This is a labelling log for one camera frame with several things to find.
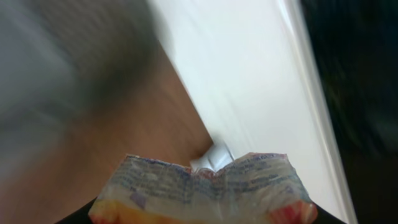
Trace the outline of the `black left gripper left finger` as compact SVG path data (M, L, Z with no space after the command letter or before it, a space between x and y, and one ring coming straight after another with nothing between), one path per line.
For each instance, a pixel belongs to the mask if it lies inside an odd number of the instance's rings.
M79 208L77 211L56 222L56 224L93 224L88 212L93 206L95 200L96 198Z

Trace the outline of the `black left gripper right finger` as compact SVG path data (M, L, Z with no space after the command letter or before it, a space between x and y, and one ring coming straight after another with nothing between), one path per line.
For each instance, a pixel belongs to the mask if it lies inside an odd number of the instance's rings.
M332 214L328 213L318 204L315 204L315 206L317 208L318 215L316 219L312 222L312 224L346 224Z

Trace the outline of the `orange white snack packet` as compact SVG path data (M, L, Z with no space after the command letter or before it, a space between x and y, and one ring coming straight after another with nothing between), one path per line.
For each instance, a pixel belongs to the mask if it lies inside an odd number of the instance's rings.
M249 153L216 172L128 155L88 215L105 224L303 224L318 211L285 154Z

